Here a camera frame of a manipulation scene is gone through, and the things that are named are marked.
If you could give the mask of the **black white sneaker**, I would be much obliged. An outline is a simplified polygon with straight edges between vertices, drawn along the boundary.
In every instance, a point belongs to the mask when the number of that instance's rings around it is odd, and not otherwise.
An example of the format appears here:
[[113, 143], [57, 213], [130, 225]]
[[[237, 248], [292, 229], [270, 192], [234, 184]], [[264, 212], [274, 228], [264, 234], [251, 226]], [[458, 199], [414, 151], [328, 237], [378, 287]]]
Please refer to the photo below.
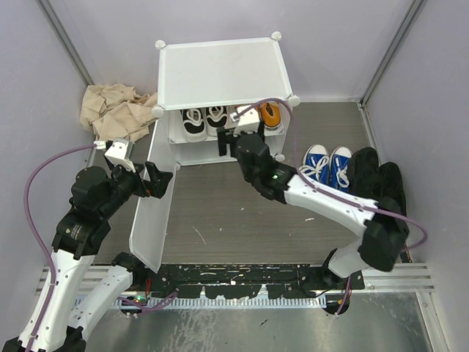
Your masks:
[[223, 128], [228, 120], [225, 106], [211, 106], [206, 108], [205, 119], [209, 136], [217, 136], [217, 130]]
[[182, 126], [188, 142], [202, 142], [207, 138], [207, 130], [200, 109], [183, 109]]

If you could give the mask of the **orange sneaker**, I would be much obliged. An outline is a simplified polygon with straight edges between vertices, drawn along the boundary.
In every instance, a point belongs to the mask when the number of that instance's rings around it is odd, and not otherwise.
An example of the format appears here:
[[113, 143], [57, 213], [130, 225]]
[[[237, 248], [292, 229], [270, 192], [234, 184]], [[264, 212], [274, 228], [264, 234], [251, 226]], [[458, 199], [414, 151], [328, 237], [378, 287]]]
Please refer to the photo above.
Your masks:
[[263, 103], [259, 112], [267, 130], [275, 131], [281, 127], [281, 112], [276, 104]]
[[235, 116], [237, 115], [237, 108], [235, 106], [226, 106], [226, 123], [224, 127], [226, 129], [235, 128], [237, 126], [237, 120]]

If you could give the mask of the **white cabinet door panel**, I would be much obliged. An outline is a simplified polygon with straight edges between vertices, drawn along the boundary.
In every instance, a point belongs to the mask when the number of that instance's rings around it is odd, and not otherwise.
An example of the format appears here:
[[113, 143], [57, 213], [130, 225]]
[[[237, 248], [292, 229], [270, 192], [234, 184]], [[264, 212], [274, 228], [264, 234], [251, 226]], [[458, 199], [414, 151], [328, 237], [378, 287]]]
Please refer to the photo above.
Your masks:
[[[130, 252], [146, 267], [158, 272], [162, 264], [163, 249], [169, 222], [169, 213], [176, 178], [176, 164], [154, 163], [159, 171], [172, 172], [173, 178], [161, 198], [139, 198], [129, 238]], [[149, 186], [147, 169], [142, 177]]]

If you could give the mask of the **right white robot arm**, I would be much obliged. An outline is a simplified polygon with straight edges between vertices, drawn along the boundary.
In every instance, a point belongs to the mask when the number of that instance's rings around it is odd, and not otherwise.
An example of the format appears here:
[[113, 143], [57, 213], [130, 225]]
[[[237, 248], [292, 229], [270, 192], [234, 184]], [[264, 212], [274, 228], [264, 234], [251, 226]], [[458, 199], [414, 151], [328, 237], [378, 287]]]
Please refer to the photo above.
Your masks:
[[326, 257], [320, 269], [324, 285], [339, 288], [349, 276], [367, 268], [392, 271], [409, 235], [398, 204], [391, 198], [377, 202], [345, 194], [278, 162], [270, 154], [261, 127], [258, 122], [249, 132], [219, 128], [219, 154], [235, 158], [245, 181], [262, 197], [311, 210], [358, 236], [356, 242]]

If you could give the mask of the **white plastic shoe cabinet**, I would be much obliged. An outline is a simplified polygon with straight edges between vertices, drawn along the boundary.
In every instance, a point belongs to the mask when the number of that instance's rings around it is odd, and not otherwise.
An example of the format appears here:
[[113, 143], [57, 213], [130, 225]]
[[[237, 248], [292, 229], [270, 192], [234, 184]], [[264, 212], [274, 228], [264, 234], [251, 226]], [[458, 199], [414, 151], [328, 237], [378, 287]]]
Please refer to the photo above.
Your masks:
[[159, 51], [158, 118], [148, 159], [161, 169], [232, 162], [220, 155], [213, 129], [197, 137], [185, 134], [182, 112], [203, 117], [206, 109], [228, 113], [259, 100], [278, 98], [297, 106], [279, 46], [280, 32], [270, 37], [202, 43], [156, 42]]

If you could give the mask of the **black shoe inner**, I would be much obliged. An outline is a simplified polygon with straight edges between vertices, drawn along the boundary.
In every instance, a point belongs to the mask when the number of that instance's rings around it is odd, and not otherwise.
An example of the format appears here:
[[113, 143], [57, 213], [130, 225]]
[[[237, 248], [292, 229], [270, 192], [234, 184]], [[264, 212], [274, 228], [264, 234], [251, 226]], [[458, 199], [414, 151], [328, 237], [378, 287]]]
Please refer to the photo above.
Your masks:
[[365, 147], [354, 152], [348, 161], [348, 191], [361, 198], [378, 200], [380, 197], [382, 178], [379, 172], [377, 151]]

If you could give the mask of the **black shoe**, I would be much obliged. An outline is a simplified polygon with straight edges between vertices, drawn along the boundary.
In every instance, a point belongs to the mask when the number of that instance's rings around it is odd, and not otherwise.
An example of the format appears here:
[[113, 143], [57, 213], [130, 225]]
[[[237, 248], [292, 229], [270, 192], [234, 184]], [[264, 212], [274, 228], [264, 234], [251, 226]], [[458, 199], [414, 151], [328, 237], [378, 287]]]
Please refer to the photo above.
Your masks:
[[379, 172], [377, 151], [365, 147], [354, 152], [348, 161], [348, 191], [361, 198], [378, 200], [380, 197], [382, 178]]
[[394, 162], [387, 162], [379, 167], [382, 180], [381, 195], [390, 197], [397, 202], [403, 216], [407, 215], [407, 202], [399, 166]]

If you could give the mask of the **black shoe outer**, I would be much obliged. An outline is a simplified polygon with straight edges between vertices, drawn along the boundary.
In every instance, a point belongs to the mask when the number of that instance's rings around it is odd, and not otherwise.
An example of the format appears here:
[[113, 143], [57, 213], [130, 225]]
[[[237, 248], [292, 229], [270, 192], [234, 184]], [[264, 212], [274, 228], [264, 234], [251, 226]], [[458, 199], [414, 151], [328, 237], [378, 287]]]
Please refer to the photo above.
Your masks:
[[407, 202], [399, 166], [394, 162], [387, 162], [379, 167], [382, 180], [381, 195], [390, 197], [397, 202], [403, 216], [407, 215]]

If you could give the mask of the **blue sneaker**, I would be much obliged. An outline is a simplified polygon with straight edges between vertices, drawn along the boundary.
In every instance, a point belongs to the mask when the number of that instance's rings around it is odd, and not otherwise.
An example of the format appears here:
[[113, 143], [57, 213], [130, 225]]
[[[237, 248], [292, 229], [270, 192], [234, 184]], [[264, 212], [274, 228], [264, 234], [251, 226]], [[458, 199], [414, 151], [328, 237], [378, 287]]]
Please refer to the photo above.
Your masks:
[[329, 182], [329, 154], [321, 144], [310, 146], [303, 157], [300, 172], [314, 181], [327, 185]]
[[347, 169], [352, 152], [347, 147], [337, 147], [330, 155], [329, 160], [329, 186], [331, 188], [348, 192], [350, 185]]

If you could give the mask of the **beige crumpled cloth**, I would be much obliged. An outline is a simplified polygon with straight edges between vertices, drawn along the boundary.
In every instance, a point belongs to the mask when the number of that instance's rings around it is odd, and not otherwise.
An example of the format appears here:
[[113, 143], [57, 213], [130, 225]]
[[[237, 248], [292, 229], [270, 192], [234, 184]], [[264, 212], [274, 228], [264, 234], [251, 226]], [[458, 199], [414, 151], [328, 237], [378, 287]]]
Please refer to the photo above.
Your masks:
[[83, 96], [80, 123], [98, 140], [123, 138], [136, 142], [149, 134], [156, 121], [152, 108], [158, 94], [140, 95], [124, 84], [89, 85]]

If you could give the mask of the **blue sneaker right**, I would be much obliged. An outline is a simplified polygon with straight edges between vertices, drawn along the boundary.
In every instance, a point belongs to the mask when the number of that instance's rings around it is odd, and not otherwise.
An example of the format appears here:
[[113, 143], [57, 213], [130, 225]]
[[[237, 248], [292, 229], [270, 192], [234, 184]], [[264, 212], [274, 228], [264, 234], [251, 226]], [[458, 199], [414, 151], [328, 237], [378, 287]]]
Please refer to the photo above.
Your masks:
[[337, 147], [330, 155], [329, 160], [329, 186], [331, 188], [348, 192], [350, 185], [347, 169], [352, 152], [347, 147]]

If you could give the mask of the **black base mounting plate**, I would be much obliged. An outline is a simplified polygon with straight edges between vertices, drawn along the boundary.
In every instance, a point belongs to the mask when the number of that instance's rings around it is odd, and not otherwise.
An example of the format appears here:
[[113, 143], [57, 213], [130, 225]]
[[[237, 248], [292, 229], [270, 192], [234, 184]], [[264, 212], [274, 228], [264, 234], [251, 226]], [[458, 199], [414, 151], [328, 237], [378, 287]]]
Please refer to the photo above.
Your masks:
[[163, 264], [147, 272], [144, 286], [155, 298], [255, 298], [261, 290], [269, 299], [317, 298], [327, 291], [364, 288], [362, 273], [334, 279], [322, 266], [310, 264]]

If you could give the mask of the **left aluminium corner post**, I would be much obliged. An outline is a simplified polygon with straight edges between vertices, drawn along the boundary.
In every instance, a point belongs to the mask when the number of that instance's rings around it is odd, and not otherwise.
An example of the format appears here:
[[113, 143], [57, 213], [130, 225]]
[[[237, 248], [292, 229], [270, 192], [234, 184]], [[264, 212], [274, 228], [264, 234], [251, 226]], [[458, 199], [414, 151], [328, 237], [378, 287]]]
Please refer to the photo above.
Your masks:
[[93, 85], [94, 81], [89, 71], [86, 68], [80, 54], [78, 53], [73, 41], [70, 39], [69, 34], [67, 33], [66, 28], [64, 27], [62, 21], [57, 15], [55, 9], [52, 6], [52, 3], [49, 0], [36, 0], [37, 6], [40, 8], [43, 16], [47, 20], [49, 26], [53, 30], [53, 33], [56, 35], [59, 43], [63, 47], [68, 58], [72, 62], [74, 68], [76, 69], [81, 80], [86, 85]]

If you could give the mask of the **aluminium corner post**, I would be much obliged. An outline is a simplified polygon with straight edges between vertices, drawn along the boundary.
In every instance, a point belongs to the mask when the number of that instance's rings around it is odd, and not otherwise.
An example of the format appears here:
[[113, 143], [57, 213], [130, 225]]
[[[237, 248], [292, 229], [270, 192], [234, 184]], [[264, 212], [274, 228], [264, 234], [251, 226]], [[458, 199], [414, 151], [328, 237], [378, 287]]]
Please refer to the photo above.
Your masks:
[[72, 62], [74, 68], [76, 69], [81, 80], [86, 85], [93, 85], [94, 81], [89, 71], [86, 68], [80, 54], [78, 53], [73, 41], [70, 39], [69, 34], [67, 33], [66, 28], [64, 27], [62, 21], [57, 15], [55, 9], [52, 6], [52, 3], [49, 0], [36, 0], [37, 6], [40, 8], [43, 16], [47, 20], [49, 26], [53, 30], [53, 33], [56, 35], [59, 43], [63, 47], [68, 58]]
[[359, 100], [358, 104], [362, 109], [365, 109], [368, 102], [371, 100], [374, 91], [382, 80], [386, 70], [396, 56], [400, 46], [404, 42], [408, 32], [426, 3], [426, 0], [412, 0], [410, 2], [410, 6], [406, 10], [403, 19], [400, 21], [395, 34], [393, 35], [368, 87], [365, 90], [365, 93], [363, 94], [363, 97]]

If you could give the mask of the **right aluminium corner post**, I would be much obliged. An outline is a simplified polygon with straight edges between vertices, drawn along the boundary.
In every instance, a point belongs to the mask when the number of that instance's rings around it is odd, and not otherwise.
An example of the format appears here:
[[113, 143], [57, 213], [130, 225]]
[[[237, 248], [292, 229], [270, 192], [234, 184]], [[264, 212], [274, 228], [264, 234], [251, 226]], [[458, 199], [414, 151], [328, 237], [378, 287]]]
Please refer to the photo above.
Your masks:
[[393, 35], [368, 87], [365, 90], [365, 93], [363, 94], [363, 97], [359, 100], [358, 104], [362, 109], [365, 109], [368, 102], [371, 100], [374, 91], [382, 80], [386, 70], [396, 56], [400, 46], [404, 42], [408, 32], [426, 3], [426, 0], [412, 0], [410, 2], [410, 6], [406, 10], [403, 19], [400, 21], [395, 34]]

